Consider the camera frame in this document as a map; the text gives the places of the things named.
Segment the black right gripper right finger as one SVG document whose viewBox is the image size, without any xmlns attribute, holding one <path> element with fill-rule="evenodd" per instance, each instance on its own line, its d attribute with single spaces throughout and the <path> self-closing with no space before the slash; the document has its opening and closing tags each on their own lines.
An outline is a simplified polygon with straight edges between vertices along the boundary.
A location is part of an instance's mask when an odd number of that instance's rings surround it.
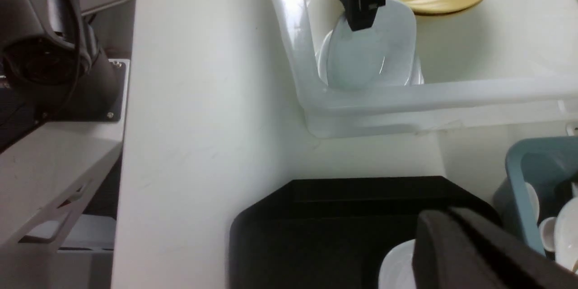
<svg viewBox="0 0 578 289">
<path fill-rule="evenodd" d="M 448 214 L 473 241 L 491 270 L 508 289 L 575 289 L 577 276 L 485 217 L 465 208 Z"/>
</svg>

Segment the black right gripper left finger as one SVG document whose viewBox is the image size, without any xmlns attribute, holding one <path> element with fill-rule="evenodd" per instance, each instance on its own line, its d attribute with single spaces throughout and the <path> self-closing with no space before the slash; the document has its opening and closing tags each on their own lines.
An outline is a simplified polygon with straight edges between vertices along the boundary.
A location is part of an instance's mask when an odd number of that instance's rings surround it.
<svg viewBox="0 0 578 289">
<path fill-rule="evenodd" d="M 523 289 L 529 276 L 507 255 L 510 235 L 470 210 L 425 210 L 417 219 L 418 289 Z"/>
</svg>

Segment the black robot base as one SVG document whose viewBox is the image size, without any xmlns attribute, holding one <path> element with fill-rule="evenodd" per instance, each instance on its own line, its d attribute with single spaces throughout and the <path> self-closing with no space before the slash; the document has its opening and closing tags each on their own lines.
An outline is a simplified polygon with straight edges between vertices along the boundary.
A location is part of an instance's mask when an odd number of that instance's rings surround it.
<svg viewBox="0 0 578 289">
<path fill-rule="evenodd" d="M 1 69 L 37 121 L 2 152 L 48 122 L 120 121 L 125 66 L 110 62 L 80 1 L 0 0 Z"/>
</svg>

